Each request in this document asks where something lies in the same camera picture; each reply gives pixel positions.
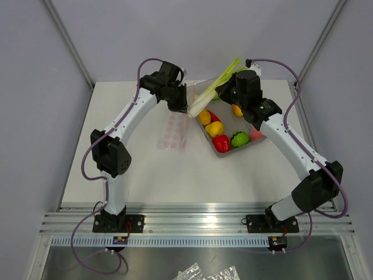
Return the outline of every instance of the plastic container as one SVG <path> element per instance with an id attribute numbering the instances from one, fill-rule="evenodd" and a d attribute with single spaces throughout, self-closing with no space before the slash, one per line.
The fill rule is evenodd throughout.
<path id="1" fill-rule="evenodd" d="M 193 89 L 195 94 L 200 95 L 205 89 L 207 89 L 209 87 L 209 85 L 213 81 L 214 81 L 214 79 L 211 79 L 211 80 L 206 80 L 202 83 L 196 84 L 194 86 L 194 89 Z M 227 135 L 229 139 L 231 138 L 232 134 L 235 133 L 236 131 L 243 131 L 243 132 L 247 133 L 248 135 L 250 135 L 251 129 L 254 129 L 253 126 L 251 124 L 249 124 L 248 122 L 246 122 L 243 117 L 237 117 L 233 113 L 231 105 L 225 103 L 224 101 L 222 101 L 220 99 L 212 100 L 206 106 L 206 109 L 208 109 L 209 111 L 214 113 L 220 119 L 220 121 L 224 125 L 224 133 L 223 134 Z M 221 157 L 221 158 L 223 158 L 225 156 L 228 156 L 228 155 L 231 155 L 233 153 L 239 152 L 239 151 L 241 151 L 243 149 L 246 149 L 246 148 L 249 148 L 251 146 L 254 146 L 254 145 L 260 143 L 263 139 L 266 138 L 266 137 L 263 137 L 263 138 L 258 139 L 256 141 L 252 141 L 252 142 L 250 141 L 246 145 L 243 145 L 243 146 L 240 146 L 240 147 L 237 147 L 237 148 L 235 148 L 231 145 L 230 150 L 228 152 L 220 153 L 216 150 L 216 148 L 215 148 L 215 146 L 212 142 L 213 138 L 206 132 L 205 127 L 199 122 L 198 118 L 195 118 L 195 120 L 198 123 L 198 125 L 200 126 L 203 134 L 205 135 L 207 141 L 210 143 L 210 146 L 213 149 L 213 151 L 215 152 L 215 154 L 218 157 Z"/>

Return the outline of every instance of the red chili pepper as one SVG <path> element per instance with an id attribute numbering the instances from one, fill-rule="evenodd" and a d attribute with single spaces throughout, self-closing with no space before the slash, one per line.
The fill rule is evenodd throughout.
<path id="1" fill-rule="evenodd" d="M 226 153 L 231 149 L 228 136 L 225 134 L 213 138 L 212 143 L 214 144 L 216 150 L 220 153 Z"/>
<path id="2" fill-rule="evenodd" d="M 215 115 L 213 112 L 211 112 L 211 111 L 209 111 L 209 110 L 207 110 L 207 112 L 210 113 L 210 116 L 211 116 L 211 123 L 213 123 L 214 121 L 220 121 L 219 118 L 216 117 L 216 115 Z"/>

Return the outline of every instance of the white table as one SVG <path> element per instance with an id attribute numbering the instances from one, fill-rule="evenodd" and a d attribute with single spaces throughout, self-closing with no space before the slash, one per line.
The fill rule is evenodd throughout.
<path id="1" fill-rule="evenodd" d="M 63 205 L 103 199 L 103 182 L 86 181 L 80 172 L 80 163 L 90 146 L 91 132 L 104 129 L 130 101 L 135 89 L 136 82 L 96 83 Z M 262 80 L 262 90 L 264 97 L 273 99 L 283 111 L 292 101 L 286 80 Z M 126 202 L 257 204 L 278 201 L 299 183 L 292 166 L 269 139 L 218 158 L 195 120 L 189 125 L 185 152 L 156 149 L 168 113 L 166 102 L 161 101 L 129 140 L 126 148 L 132 156 L 132 164 L 125 173 L 123 196 Z M 288 119 L 303 135 L 295 109 Z M 91 155 L 86 162 L 86 171 L 90 176 L 99 175 Z"/>

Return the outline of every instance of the gray wall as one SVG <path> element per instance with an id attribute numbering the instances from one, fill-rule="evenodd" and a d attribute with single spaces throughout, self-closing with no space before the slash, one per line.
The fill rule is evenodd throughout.
<path id="1" fill-rule="evenodd" d="M 0 26 L 0 271 L 20 279 L 90 93 L 39 1 L 1 1 Z"/>
<path id="2" fill-rule="evenodd" d="M 148 57 L 186 68 L 188 79 L 214 78 L 240 54 L 299 72 L 336 2 L 53 0 L 95 81 L 134 80 Z M 291 74 L 268 65 L 263 77 Z"/>
<path id="3" fill-rule="evenodd" d="M 373 2 L 349 1 L 304 83 L 316 144 L 344 167 L 343 187 L 373 275 Z"/>

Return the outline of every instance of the yellow fruit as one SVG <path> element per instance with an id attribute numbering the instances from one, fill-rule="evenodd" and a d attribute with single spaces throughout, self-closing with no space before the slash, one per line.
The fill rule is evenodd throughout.
<path id="1" fill-rule="evenodd" d="M 211 123 L 211 115 L 207 109 L 203 109 L 202 112 L 199 113 L 198 119 L 202 125 L 208 125 Z"/>
<path id="2" fill-rule="evenodd" d="M 214 121 L 205 127 L 205 130 L 212 138 L 217 137 L 224 132 L 224 125 L 220 121 Z"/>
<path id="3" fill-rule="evenodd" d="M 232 104 L 232 111 L 237 117 L 242 117 L 244 114 L 236 104 Z"/>

